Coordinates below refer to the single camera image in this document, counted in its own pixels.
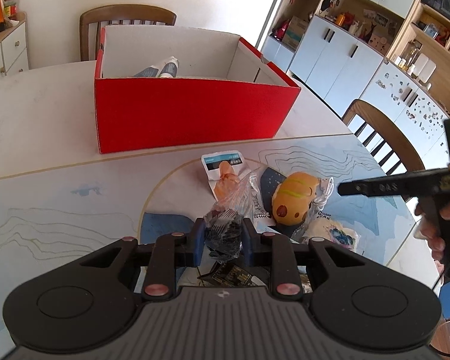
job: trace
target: person's hand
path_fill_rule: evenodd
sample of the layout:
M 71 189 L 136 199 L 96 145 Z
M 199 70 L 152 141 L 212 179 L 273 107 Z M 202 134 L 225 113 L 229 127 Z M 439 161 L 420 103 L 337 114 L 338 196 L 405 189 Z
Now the person's hand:
M 417 205 L 415 215 L 422 214 L 423 210 L 420 205 Z M 440 215 L 443 219 L 450 221 L 450 203 L 440 210 Z M 440 261 L 443 258 L 443 251 L 445 250 L 445 241 L 439 237 L 438 229 L 427 220 L 426 216 L 423 216 L 418 228 L 420 233 L 427 238 L 428 247 L 432 249 L 433 259 Z

